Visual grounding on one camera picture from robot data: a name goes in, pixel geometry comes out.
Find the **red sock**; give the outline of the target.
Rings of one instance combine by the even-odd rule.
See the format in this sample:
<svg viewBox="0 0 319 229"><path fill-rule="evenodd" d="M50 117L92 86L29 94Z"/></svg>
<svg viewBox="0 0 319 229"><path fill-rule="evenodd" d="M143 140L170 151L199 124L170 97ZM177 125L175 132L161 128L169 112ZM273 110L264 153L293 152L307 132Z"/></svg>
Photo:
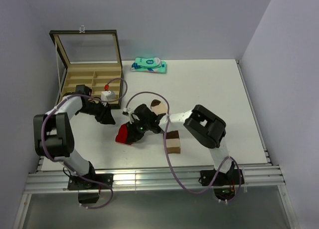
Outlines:
<svg viewBox="0 0 319 229"><path fill-rule="evenodd" d="M126 124L123 124L120 126L118 130L118 134L115 137L115 142L121 143L121 144L126 144L126 145L131 145L132 142L128 140L128 129Z"/></svg>

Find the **beige brown striped sock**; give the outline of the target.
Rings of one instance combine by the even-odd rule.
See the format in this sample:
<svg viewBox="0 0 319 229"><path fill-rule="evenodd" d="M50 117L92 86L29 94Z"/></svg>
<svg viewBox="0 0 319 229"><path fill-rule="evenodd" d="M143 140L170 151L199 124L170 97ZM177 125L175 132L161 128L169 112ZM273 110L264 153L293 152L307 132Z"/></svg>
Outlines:
<svg viewBox="0 0 319 229"><path fill-rule="evenodd" d="M167 106L163 102L161 102L157 99L154 99L151 102L151 110L155 114L160 115L162 113L167 112ZM168 132L166 135L165 141L166 141L166 147L167 147L168 154L180 154L181 153L180 139L179 139L178 131Z"/></svg>

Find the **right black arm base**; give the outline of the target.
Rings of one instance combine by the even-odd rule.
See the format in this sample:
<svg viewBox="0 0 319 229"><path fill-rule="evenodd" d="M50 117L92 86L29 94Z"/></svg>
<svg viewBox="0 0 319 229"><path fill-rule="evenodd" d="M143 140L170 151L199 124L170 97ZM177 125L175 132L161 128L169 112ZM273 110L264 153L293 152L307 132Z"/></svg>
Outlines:
<svg viewBox="0 0 319 229"><path fill-rule="evenodd" d="M198 182L204 187L208 186L215 175L215 170L202 170L200 171L200 177ZM239 183L244 185L245 180L242 173L242 170L239 170L240 176L237 170L234 170L229 175L224 173L218 173L213 186L213 191L215 196L222 201L231 200L235 197L236 191L235 186L238 186Z"/></svg>

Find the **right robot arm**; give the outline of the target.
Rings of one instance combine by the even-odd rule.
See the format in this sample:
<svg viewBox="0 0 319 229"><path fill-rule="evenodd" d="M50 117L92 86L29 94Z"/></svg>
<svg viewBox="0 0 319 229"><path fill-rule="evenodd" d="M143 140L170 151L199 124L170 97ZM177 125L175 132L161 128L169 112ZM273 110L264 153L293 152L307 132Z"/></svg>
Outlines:
<svg viewBox="0 0 319 229"><path fill-rule="evenodd" d="M216 179L221 184L233 178L234 162L223 142L226 136L226 123L202 105L195 105L192 110L168 114L156 114L146 104L136 109L125 108L128 116L124 124L124 143L139 141L147 131L155 134L168 134L173 131L187 130L202 146L209 149L216 171Z"/></svg>

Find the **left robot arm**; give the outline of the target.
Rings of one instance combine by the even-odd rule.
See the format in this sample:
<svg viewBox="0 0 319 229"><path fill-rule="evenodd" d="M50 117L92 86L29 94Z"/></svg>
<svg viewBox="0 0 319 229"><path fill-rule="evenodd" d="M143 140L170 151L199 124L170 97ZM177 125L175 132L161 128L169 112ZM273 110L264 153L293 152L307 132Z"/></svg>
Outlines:
<svg viewBox="0 0 319 229"><path fill-rule="evenodd" d="M84 84L77 85L75 91L65 93L62 101L52 110L33 118L36 154L61 163L70 175L79 178L79 183L86 189L96 185L97 176L93 165L75 149L70 119L82 113L94 116L100 124L114 125L108 102L115 100L116 96L108 85L105 88L100 97L92 97L91 88Z"/></svg>

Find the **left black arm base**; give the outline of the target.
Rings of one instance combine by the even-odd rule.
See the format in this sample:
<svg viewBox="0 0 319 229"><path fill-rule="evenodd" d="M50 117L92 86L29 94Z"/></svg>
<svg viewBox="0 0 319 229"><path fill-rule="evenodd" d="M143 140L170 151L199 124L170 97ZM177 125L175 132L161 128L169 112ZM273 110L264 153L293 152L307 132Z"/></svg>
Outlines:
<svg viewBox="0 0 319 229"><path fill-rule="evenodd" d="M99 200L101 190L108 190L112 187L113 174L96 174L94 180L106 184L108 186L88 182L86 180L81 179L80 177L70 176L67 190L78 192L79 203L85 205L95 204Z"/></svg>

